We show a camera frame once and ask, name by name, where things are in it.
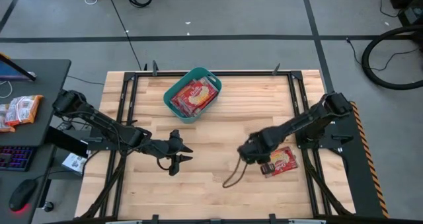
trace black metal frame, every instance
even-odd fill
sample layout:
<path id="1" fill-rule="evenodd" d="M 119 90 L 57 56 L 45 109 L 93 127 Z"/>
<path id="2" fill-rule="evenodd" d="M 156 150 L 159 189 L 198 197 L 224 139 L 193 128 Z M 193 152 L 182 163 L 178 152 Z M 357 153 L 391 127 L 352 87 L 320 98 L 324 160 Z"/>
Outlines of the black metal frame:
<path id="1" fill-rule="evenodd" d="M 123 85 L 122 85 L 122 92 L 121 92 L 121 95 L 120 95 L 118 115 L 117 115 L 117 118 L 116 118 L 116 120 L 118 122 L 122 122 L 122 114 L 123 114 L 124 105 L 125 105 L 125 102 L 126 102 L 126 93 L 127 93 L 127 89 L 128 89 L 129 80 L 132 80 L 133 83 L 132 83 L 132 91 L 131 91 L 131 96 L 130 96 L 130 101 L 129 101 L 130 104 L 129 104 L 129 110 L 128 110 L 128 117 L 127 117 L 127 120 L 126 120 L 127 124 L 131 124 L 132 121 L 133 121 L 135 98 L 136 98 L 136 93 L 137 93 L 137 85 L 138 85 L 138 79 L 140 77 L 182 77 L 187 73 L 187 71 L 158 71 L 157 66 L 156 66 L 156 69 L 153 72 L 151 72 L 151 71 L 125 72 L 124 82 L 123 82 Z M 271 71 L 271 70 L 264 70 L 264 71 L 212 71 L 212 73 L 215 74 L 216 76 L 286 76 L 288 78 L 289 91 L 290 91 L 290 94 L 291 94 L 291 101 L 292 101 L 292 106 L 293 106 L 293 111 L 294 111 L 295 116 L 298 116 L 300 114 L 297 95 L 296 95 L 296 92 L 295 92 L 295 85 L 294 85 L 294 79 L 297 79 L 298 85 L 299 85 L 299 90 L 300 90 L 300 95 L 301 95 L 301 101 L 302 101 L 303 107 L 304 107 L 304 111 L 309 109 L 309 105 L 308 105 L 308 102 L 307 102 L 307 95 L 305 93 L 305 86 L 304 86 L 301 71 Z M 298 143 L 297 145 L 299 147 L 301 147 L 303 145 L 303 148 L 301 149 L 301 153 L 303 155 L 304 164 L 307 161 L 310 163 L 309 156 L 308 156 L 308 150 L 306 148 L 306 145 L 301 144 L 301 143 Z M 323 170 L 322 170 L 322 166 L 321 166 L 321 160 L 320 160 L 320 156 L 319 156 L 319 151 L 317 149 L 313 150 L 313 157 L 314 157 L 314 160 L 315 160 L 315 167 L 316 167 L 317 174 L 319 175 L 321 182 L 325 183 Z M 106 183 L 110 180 L 111 174 L 113 173 L 115 158 L 116 158 L 116 152 L 111 151 L 110 160 L 109 160 L 108 168 L 107 168 Z M 315 193 L 314 184 L 313 184 L 313 177 L 307 172 L 305 165 L 304 165 L 304 169 L 305 169 L 305 175 L 306 175 L 306 179 L 307 179 L 307 188 L 309 190 L 311 210 L 312 210 L 312 213 L 313 213 L 313 217 L 315 217 L 315 216 L 318 216 L 320 213 L 319 213 L 319 209 L 318 209 L 318 205 L 317 205 L 316 193 Z M 124 180 L 124 172 L 122 172 L 122 174 L 119 176 L 119 179 L 117 180 L 117 184 L 116 184 L 116 193 L 115 193 L 115 197 L 114 197 L 114 205 L 113 205 L 113 212 L 112 212 L 112 216 L 115 217 L 115 218 L 118 217 L 123 180 Z M 329 201 L 328 201 L 325 193 L 323 192 L 323 190 L 321 190 L 321 195 L 322 195 L 322 198 L 323 198 L 323 205 L 324 205 L 324 208 L 325 208 L 325 214 L 331 215 L 330 204 L 329 204 Z M 101 208 L 100 208 L 100 217 L 106 216 L 106 208 L 107 208 L 107 202 L 104 202 L 102 204 Z M 270 214 L 270 216 L 271 216 L 271 218 L 270 218 L 271 221 L 283 221 L 283 222 L 285 222 L 287 220 L 287 219 L 272 218 L 274 216 L 273 214 Z M 193 221 L 197 222 L 197 221 L 203 221 L 203 220 L 183 220 L 183 222 L 193 222 Z M 255 219 L 254 222 L 255 223 L 269 223 L 269 219 Z"/>

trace desk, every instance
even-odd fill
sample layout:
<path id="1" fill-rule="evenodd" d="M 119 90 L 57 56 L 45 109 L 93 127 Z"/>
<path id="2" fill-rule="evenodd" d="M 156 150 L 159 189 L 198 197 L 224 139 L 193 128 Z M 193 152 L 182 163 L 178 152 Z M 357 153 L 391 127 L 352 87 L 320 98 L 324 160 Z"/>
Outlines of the desk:
<path id="1" fill-rule="evenodd" d="M 159 72 L 163 73 L 160 77 L 140 77 L 137 80 L 134 103 L 129 102 L 133 96 L 133 82 L 129 81 L 126 93 L 121 94 L 125 73 L 109 72 L 100 111 L 116 118 L 119 101 L 125 97 L 123 120 L 132 113 L 132 119 L 137 120 L 134 125 L 151 131 L 154 139 L 168 139 L 171 130 L 179 129 L 184 143 L 194 150 L 194 159 L 182 163 L 180 172 L 170 177 L 157 167 L 154 157 L 139 153 L 130 155 L 122 184 L 119 220 L 151 219 L 153 214 L 159 214 L 160 219 L 266 219 L 269 213 L 275 213 L 277 218 L 312 217 L 305 171 L 301 165 L 269 179 L 260 174 L 257 165 L 251 165 L 239 184 L 230 189 L 221 187 L 235 168 L 236 148 L 243 144 L 249 133 L 281 124 L 294 116 L 287 79 L 278 76 L 218 76 L 223 89 L 217 102 L 194 124 L 183 124 L 163 104 L 163 93 L 178 81 L 178 77 L 162 77 L 166 71 Z M 301 72 L 308 103 L 312 105 L 324 93 L 321 77 L 317 70 Z M 286 145 L 302 164 L 301 151 L 296 147 L 293 135 L 282 146 Z M 354 174 L 350 171 L 349 176 L 354 175 L 356 181 L 361 179 L 361 184 L 357 185 L 355 181 L 355 188 L 350 187 L 342 159 L 321 149 L 326 183 L 349 211 L 355 212 L 355 205 L 358 205 L 359 215 L 383 217 L 379 203 L 383 196 L 377 192 L 372 181 L 373 169 L 370 170 L 367 164 L 371 155 L 364 152 L 360 135 L 352 145 L 359 151 L 352 154 L 356 157 L 354 160 L 348 160 L 350 166 L 364 164 L 366 167 L 360 166 L 362 170 L 358 176 L 357 170 L 350 168 Z M 88 163 L 75 216 L 88 210 L 100 193 L 100 187 L 104 186 L 108 158 L 109 151 L 102 151 Z M 357 193 L 360 189 L 365 190 L 368 184 L 370 193 L 358 194 L 367 195 L 367 200 L 356 202 L 350 190 Z M 317 185 L 315 190 L 322 213 L 322 198 Z M 112 214 L 113 191 L 109 197 L 107 215 Z"/>
<path id="2" fill-rule="evenodd" d="M 28 172 L 0 171 L 0 217 L 2 223 L 31 223 L 38 207 L 46 177 L 39 178 L 37 188 L 28 207 L 21 213 L 13 213 L 9 208 L 9 199 L 16 187 L 27 178 L 47 174 L 56 148 L 44 145 L 44 138 L 53 116 L 52 104 L 63 87 L 71 62 L 65 59 L 14 59 L 17 65 L 37 74 L 35 82 L 11 82 L 13 93 L 9 98 L 0 98 L 0 104 L 9 103 L 14 97 L 41 94 L 44 96 L 33 124 L 17 126 L 14 133 L 0 134 L 2 145 L 39 146 Z"/>

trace computer mouse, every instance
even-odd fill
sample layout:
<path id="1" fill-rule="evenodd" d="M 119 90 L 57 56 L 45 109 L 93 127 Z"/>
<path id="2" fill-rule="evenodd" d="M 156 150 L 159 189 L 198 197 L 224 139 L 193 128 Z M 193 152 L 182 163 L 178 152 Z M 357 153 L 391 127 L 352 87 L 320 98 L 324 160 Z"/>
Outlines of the computer mouse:
<path id="1" fill-rule="evenodd" d="M 21 210 L 28 203 L 36 187 L 37 182 L 33 179 L 27 179 L 21 182 L 9 200 L 9 208 L 12 211 Z"/>

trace chip bag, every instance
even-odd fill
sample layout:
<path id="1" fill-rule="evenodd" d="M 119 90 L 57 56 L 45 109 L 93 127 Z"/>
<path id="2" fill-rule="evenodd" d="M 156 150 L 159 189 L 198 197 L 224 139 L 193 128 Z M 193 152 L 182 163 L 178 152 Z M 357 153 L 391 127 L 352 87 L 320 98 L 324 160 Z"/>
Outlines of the chip bag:
<path id="1" fill-rule="evenodd" d="M 8 104 L 0 104 L 0 132 L 15 131 L 13 127 L 6 125 L 6 113 L 8 109 Z"/>
<path id="2" fill-rule="evenodd" d="M 34 123 L 38 105 L 42 95 L 20 96 L 14 98 L 6 113 L 5 123 L 8 126 Z"/>

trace butcher block tabletop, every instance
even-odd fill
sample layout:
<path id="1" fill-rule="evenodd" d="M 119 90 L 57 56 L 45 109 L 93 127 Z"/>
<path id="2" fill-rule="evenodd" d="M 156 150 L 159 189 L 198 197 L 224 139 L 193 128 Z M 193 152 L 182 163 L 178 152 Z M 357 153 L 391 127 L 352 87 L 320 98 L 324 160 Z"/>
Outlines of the butcher block tabletop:
<path id="1" fill-rule="evenodd" d="M 302 74 L 311 106 L 325 92 L 321 76 L 319 70 L 303 70 Z M 100 111 L 114 119 L 123 78 L 123 71 L 108 72 L 103 90 Z M 153 214 L 159 214 L 160 219 L 267 219 L 269 213 L 275 213 L 277 218 L 312 217 L 301 151 L 293 135 L 279 148 L 291 148 L 298 168 L 265 178 L 258 165 L 249 165 L 240 183 L 222 188 L 237 164 L 238 146 L 250 133 L 293 118 L 288 78 L 221 76 L 223 87 L 216 103 L 193 124 L 183 124 L 163 103 L 163 94 L 179 79 L 139 78 L 134 126 L 151 131 L 153 139 L 168 139 L 169 132 L 178 129 L 184 144 L 194 151 L 187 154 L 193 159 L 181 163 L 177 175 L 169 176 L 156 165 L 155 157 L 141 153 L 128 156 L 118 219 L 151 219 Z M 132 82 L 128 86 L 124 118 L 128 113 L 131 88 Z M 298 101 L 302 111 L 301 99 Z M 342 158 L 324 149 L 319 153 L 326 184 L 344 207 L 354 213 Z M 109 151 L 101 151 L 87 164 L 75 216 L 85 213 L 102 190 L 109 154 Z M 169 165 L 165 159 L 161 163 L 164 167 Z M 315 189 L 322 213 L 322 198 L 316 184 Z M 112 210 L 114 190 L 109 197 L 108 215 Z"/>

